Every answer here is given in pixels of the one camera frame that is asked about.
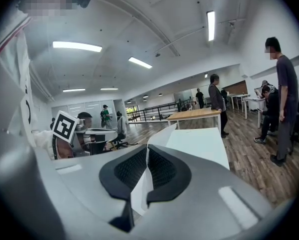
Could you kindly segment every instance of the black mesh grille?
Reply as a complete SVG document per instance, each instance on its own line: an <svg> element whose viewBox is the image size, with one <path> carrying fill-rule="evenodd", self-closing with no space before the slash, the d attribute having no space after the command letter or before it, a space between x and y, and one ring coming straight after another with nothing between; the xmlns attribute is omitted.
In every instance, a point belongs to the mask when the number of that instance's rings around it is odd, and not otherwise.
<svg viewBox="0 0 299 240"><path fill-rule="evenodd" d="M115 176L133 190L146 169L146 148L121 162L114 169Z"/></svg>
<svg viewBox="0 0 299 240"><path fill-rule="evenodd" d="M169 183L176 175L176 167L166 158L149 150L148 168L151 172L154 189Z"/></svg>

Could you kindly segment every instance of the black metal railing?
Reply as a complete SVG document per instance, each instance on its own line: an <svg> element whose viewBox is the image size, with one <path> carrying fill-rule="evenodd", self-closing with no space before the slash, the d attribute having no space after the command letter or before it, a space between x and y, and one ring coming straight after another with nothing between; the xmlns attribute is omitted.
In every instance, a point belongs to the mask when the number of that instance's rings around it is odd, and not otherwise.
<svg viewBox="0 0 299 240"><path fill-rule="evenodd" d="M147 107L145 109L127 113L128 121L131 122L150 122L150 121L162 121L166 120L175 112L186 111L188 109L187 104L193 100L179 100L178 102L167 103L164 105Z"/></svg>

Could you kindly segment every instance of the sneaker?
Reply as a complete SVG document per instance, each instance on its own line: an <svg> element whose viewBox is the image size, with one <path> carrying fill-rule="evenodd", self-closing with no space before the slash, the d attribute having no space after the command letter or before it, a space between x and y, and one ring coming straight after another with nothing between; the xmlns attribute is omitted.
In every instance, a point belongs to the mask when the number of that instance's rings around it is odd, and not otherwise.
<svg viewBox="0 0 299 240"><path fill-rule="evenodd" d="M266 143L266 138L261 138L261 137L254 138L254 141L255 141L256 143L262 143L262 144L265 144L265 143Z"/></svg>
<svg viewBox="0 0 299 240"><path fill-rule="evenodd" d="M270 130L268 130L268 131L267 131L267 135L269 135L269 136L275 136L276 133L275 133L275 131L270 131Z"/></svg>
<svg viewBox="0 0 299 240"><path fill-rule="evenodd" d="M279 167L281 167L286 162L286 158L284 158L282 160L278 160L276 155L273 155L273 154L271 154L269 158L274 164L276 164Z"/></svg>

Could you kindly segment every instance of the fluorescent light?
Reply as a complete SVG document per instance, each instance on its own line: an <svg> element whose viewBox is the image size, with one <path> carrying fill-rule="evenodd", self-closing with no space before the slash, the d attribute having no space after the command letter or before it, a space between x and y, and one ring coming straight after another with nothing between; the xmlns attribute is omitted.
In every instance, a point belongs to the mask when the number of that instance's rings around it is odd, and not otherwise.
<svg viewBox="0 0 299 240"><path fill-rule="evenodd" d="M83 89L68 89L68 90L63 90L63 93L67 93L67 92L79 92L79 91L85 91L85 88L83 88Z"/></svg>
<svg viewBox="0 0 299 240"><path fill-rule="evenodd" d="M105 91L105 90L118 90L118 88L101 88L101 91Z"/></svg>
<svg viewBox="0 0 299 240"><path fill-rule="evenodd" d="M141 65L141 66L143 66L143 67L145 67L145 68L147 68L147 69L151 69L151 68L152 68L151 65L149 65L149 64L147 64L147 63L145 63L145 62L143 62L143 61L141 61L141 60L139 60L139 59L137 59L137 58L134 58L134 57L130 57L130 58L129 58L129 61L130 61L130 62L134 62L134 63L136 63L136 64L138 64L138 65Z"/></svg>
<svg viewBox="0 0 299 240"><path fill-rule="evenodd" d="M92 52L99 53L102 50L102 47L96 45L90 45L85 43L79 42L60 42L54 41L53 42L54 48L71 48L71 49L80 49L80 50L87 50Z"/></svg>
<svg viewBox="0 0 299 240"><path fill-rule="evenodd" d="M207 13L208 21L208 41L214 40L215 37L215 11L209 11Z"/></svg>

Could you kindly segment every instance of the gray blazer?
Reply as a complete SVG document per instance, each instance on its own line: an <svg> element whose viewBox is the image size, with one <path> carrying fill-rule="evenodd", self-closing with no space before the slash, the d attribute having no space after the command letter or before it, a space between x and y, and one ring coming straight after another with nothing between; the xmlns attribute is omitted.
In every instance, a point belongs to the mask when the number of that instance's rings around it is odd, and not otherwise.
<svg viewBox="0 0 299 240"><path fill-rule="evenodd" d="M224 110L224 103L223 103L223 97L221 95L221 92L219 89L211 83L208 87L208 93L210 97L211 102L211 109L212 110Z"/></svg>

